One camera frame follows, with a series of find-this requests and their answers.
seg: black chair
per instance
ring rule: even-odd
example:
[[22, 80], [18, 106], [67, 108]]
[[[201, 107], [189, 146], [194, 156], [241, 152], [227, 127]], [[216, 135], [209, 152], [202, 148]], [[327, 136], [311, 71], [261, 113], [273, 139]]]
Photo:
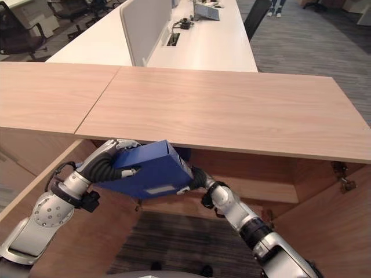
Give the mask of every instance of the black chair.
[[315, 12], [319, 12], [320, 10], [323, 10], [324, 12], [327, 11], [327, 7], [323, 4], [319, 3], [319, 0], [316, 0], [315, 2], [308, 2], [304, 5], [303, 9], [307, 7], [314, 7]]
[[89, 28], [103, 17], [99, 13], [105, 12], [107, 14], [110, 10], [113, 10], [112, 7], [107, 6], [106, 0], [92, 0], [89, 4], [89, 9], [94, 14], [94, 17], [86, 23], [86, 28]]
[[[34, 27], [37, 27], [40, 36], [31, 35], [31, 30]], [[32, 61], [44, 62], [51, 56], [36, 58], [34, 54], [37, 50], [48, 50], [46, 47], [39, 49], [45, 42], [46, 36], [39, 23], [29, 29], [25, 28], [7, 4], [0, 1], [0, 54], [11, 55], [28, 52]]]
[[[75, 19], [89, 12], [89, 7], [85, 0], [48, 0], [48, 6], [55, 17], [67, 19], [70, 22], [74, 22]], [[69, 41], [83, 33], [78, 24], [76, 29], [77, 31], [67, 34]]]
[[267, 14], [271, 5], [272, 5], [271, 0], [255, 0], [254, 5], [249, 12], [248, 18], [243, 23], [249, 41], [251, 41], [251, 39], [253, 38], [255, 31], [259, 27], [261, 21]]
[[115, 2], [115, 3], [113, 3], [112, 4], [112, 8], [114, 8], [114, 9], [116, 9], [119, 5], [121, 5], [122, 3], [124, 3], [126, 0], [124, 0], [124, 1], [117, 1], [117, 2]]

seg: desk divider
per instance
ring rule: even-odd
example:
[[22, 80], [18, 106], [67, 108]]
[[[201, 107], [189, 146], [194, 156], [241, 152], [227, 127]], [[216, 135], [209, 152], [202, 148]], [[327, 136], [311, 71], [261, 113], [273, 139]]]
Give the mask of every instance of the desk divider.
[[121, 22], [133, 65], [145, 67], [168, 28], [171, 0], [128, 0], [120, 8]]

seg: wood grain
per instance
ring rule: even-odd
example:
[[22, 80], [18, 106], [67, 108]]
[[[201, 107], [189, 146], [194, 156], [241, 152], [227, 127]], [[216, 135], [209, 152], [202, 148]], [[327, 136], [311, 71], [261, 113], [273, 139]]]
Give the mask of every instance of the wood grain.
[[370, 128], [318, 76], [122, 67], [76, 134], [371, 163]]
[[39, 175], [75, 140], [73, 136], [0, 128], [0, 151], [34, 175]]
[[349, 176], [358, 187], [346, 194], [337, 182], [275, 220], [278, 233], [325, 277], [371, 273], [371, 166]]
[[242, 198], [298, 202], [291, 158], [193, 149], [190, 162], [228, 184]]
[[119, 67], [0, 64], [0, 126], [73, 133]]
[[[76, 140], [0, 213], [0, 242], [17, 223], [28, 217], [43, 193], [50, 172], [61, 162], [82, 161], [95, 150], [88, 140]], [[140, 213], [127, 196], [93, 187], [100, 192], [100, 206], [91, 214], [76, 211], [61, 227], [30, 277], [102, 277], [125, 242]]]
[[[184, 195], [169, 195], [143, 202], [144, 211], [155, 211], [157, 213], [170, 213], [201, 217], [208, 219], [221, 219], [215, 216], [214, 210], [209, 210], [201, 204], [202, 195], [186, 193]], [[262, 208], [258, 205], [249, 205], [257, 214], [261, 215]]]
[[0, 152], [0, 184], [20, 193], [36, 176]]
[[[364, 165], [346, 163], [347, 175], [351, 175]], [[337, 182], [330, 161], [316, 159], [292, 160], [292, 176], [300, 202], [304, 202]]]

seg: blue cardboard box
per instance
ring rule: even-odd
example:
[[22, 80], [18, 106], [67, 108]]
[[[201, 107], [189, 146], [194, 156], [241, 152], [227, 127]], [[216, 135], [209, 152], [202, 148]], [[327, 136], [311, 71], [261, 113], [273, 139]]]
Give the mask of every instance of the blue cardboard box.
[[98, 185], [139, 199], [176, 194], [193, 179], [192, 171], [165, 140], [119, 153], [116, 169], [139, 166], [133, 177], [102, 182]]

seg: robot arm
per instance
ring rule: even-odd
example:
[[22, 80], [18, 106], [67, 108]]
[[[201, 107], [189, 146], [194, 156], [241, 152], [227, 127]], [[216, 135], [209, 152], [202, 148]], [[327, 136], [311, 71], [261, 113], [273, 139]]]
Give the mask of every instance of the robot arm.
[[134, 175], [139, 169], [117, 170], [112, 168], [112, 158], [120, 150], [137, 147], [133, 140], [108, 140], [96, 149], [63, 182], [52, 185], [37, 200], [32, 214], [23, 219], [0, 247], [0, 276], [5, 268], [16, 265], [28, 269], [37, 262], [57, 230], [71, 219], [75, 208], [92, 212], [98, 205], [99, 194], [88, 192], [94, 182], [116, 180]]
[[[108, 140], [63, 182], [52, 185], [40, 196], [30, 217], [22, 220], [0, 246], [0, 277], [28, 277], [28, 273], [52, 241], [57, 230], [71, 219], [74, 209], [92, 212], [99, 194], [88, 192], [94, 182], [117, 180], [136, 174], [139, 169], [113, 169], [112, 159], [122, 150], [137, 147], [133, 140]], [[224, 213], [231, 226], [251, 249], [267, 277], [322, 278], [317, 269], [273, 232], [223, 182], [215, 181], [193, 167], [191, 189], [203, 187], [202, 204]]]
[[194, 168], [194, 176], [194, 187], [207, 190], [202, 204], [223, 212], [263, 268], [265, 277], [323, 278], [313, 264], [273, 232], [225, 183], [215, 181], [201, 169]]

